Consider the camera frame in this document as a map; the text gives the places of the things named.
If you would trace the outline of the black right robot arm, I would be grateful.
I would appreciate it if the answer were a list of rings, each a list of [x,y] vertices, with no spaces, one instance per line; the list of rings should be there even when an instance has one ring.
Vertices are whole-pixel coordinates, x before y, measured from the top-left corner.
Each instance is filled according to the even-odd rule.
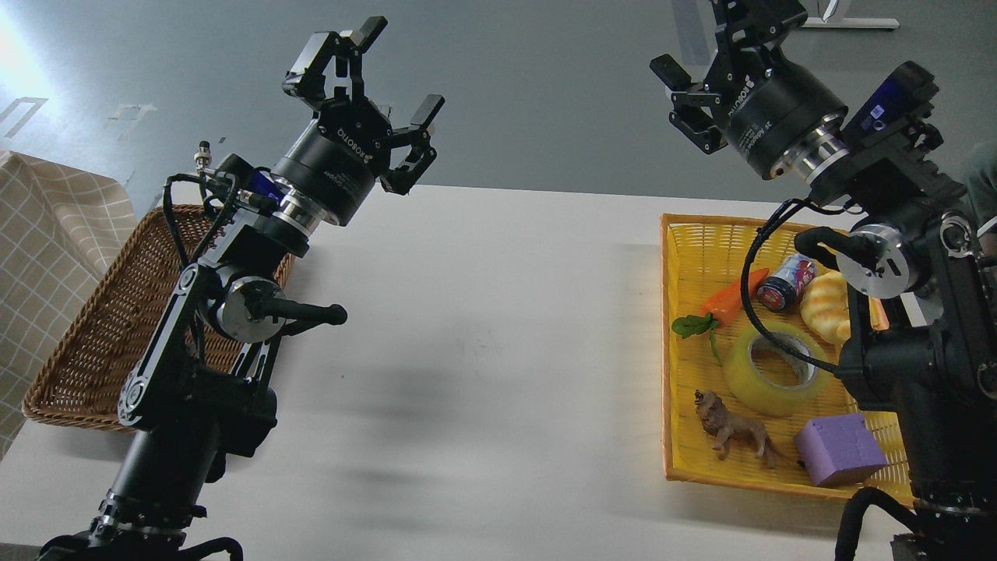
[[[845,504],[834,557],[854,558],[865,511],[907,529],[895,560],[995,558],[995,259],[986,256],[965,187],[928,154],[934,77],[914,62],[892,71],[851,120],[847,107],[782,42],[807,22],[797,1],[713,1],[717,50],[695,81],[669,55],[650,67],[671,91],[672,125],[703,153],[732,146],[763,180],[802,176],[759,230],[841,198],[865,213],[846,235],[809,228],[795,248],[848,282],[851,336],[833,373],[862,411],[897,416],[912,507],[876,488]]]

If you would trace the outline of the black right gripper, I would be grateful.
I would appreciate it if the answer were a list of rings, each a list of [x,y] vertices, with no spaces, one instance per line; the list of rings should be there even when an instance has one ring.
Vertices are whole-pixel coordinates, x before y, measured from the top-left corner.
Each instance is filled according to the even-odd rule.
[[[695,83],[670,55],[650,61],[670,91],[669,122],[711,155],[732,146],[763,180],[788,168],[787,153],[845,103],[808,69],[788,61],[782,42],[807,21],[798,1],[711,1],[717,50],[705,83]]]

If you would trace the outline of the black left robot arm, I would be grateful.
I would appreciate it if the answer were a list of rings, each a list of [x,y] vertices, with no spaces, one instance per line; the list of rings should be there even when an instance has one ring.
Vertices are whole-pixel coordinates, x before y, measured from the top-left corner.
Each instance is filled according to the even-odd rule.
[[[341,305],[292,301],[277,283],[321,223],[346,226],[378,182],[406,195],[437,152],[428,126],[444,105],[431,93],[396,129],[366,96],[362,59],[387,26],[310,36],[282,89],[312,118],[271,168],[230,155],[165,181],[161,212],[179,258],[177,283],[142,357],[122,384],[118,420],[136,435],[90,528],[45,543],[39,560],[203,560],[245,557],[238,540],[185,547],[206,516],[200,491],[227,456],[250,457],[277,425],[270,379],[280,342],[347,320]]]

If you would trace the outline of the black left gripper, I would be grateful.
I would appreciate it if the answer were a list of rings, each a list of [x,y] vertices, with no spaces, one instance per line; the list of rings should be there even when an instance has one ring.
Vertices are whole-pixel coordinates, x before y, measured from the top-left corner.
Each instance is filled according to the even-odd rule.
[[[426,96],[410,124],[396,130],[365,96],[362,58],[387,25],[385,16],[370,16],[356,30],[313,33],[282,81],[285,95],[313,110],[272,174],[323,207],[326,220],[335,226],[349,224],[376,177],[385,192],[405,196],[437,159],[428,126],[444,107],[444,96]],[[348,84],[335,86],[328,95],[330,64],[335,77],[348,79]],[[405,146],[408,155],[387,169],[392,150]]]

